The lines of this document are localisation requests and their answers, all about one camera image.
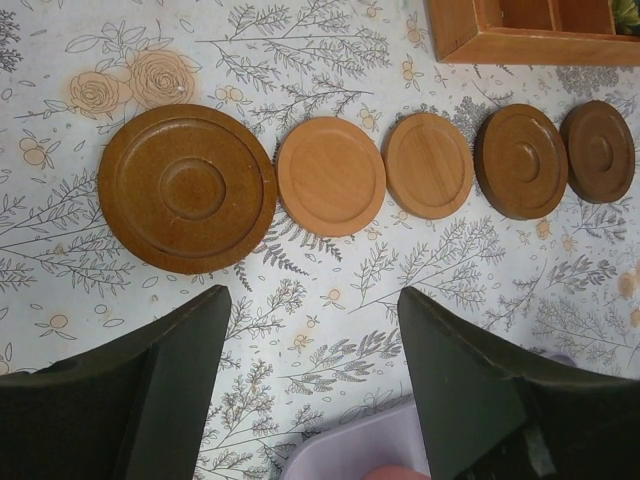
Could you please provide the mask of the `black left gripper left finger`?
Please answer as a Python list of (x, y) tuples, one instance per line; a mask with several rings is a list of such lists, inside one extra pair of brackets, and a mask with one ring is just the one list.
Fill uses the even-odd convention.
[(102, 346), (2, 376), (2, 478), (192, 478), (230, 313), (214, 286)]

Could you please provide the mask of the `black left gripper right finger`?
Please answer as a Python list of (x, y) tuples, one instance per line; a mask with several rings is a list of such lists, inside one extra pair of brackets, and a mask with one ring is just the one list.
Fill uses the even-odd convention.
[(432, 478), (638, 478), (638, 381), (527, 351), (413, 287), (398, 320)]

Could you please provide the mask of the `large dark wooden saucer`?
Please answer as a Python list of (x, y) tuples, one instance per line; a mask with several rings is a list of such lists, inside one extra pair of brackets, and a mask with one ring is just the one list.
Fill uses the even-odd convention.
[(274, 167), (260, 141), (231, 116), (167, 105), (127, 122), (98, 171), (99, 204), (132, 254), (181, 274), (229, 267), (271, 226)]

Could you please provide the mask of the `light wooden coaster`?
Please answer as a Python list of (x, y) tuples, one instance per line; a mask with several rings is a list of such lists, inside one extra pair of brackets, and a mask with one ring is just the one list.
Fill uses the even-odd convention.
[(473, 179), (469, 145), (445, 118), (410, 115), (383, 145), (387, 186), (405, 211), (424, 219), (454, 214), (467, 200)]
[(385, 166), (377, 146), (339, 118), (312, 118), (293, 128), (276, 168), (284, 209), (319, 236), (345, 237), (364, 229), (385, 197)]

